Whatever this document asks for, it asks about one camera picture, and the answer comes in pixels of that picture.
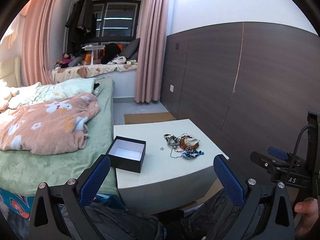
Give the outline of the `person's right hand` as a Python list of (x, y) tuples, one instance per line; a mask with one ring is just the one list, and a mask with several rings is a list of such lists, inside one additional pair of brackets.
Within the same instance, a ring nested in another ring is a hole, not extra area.
[(296, 239), (319, 239), (319, 207), (318, 200), (307, 198), (295, 205), (294, 211), (304, 215)]

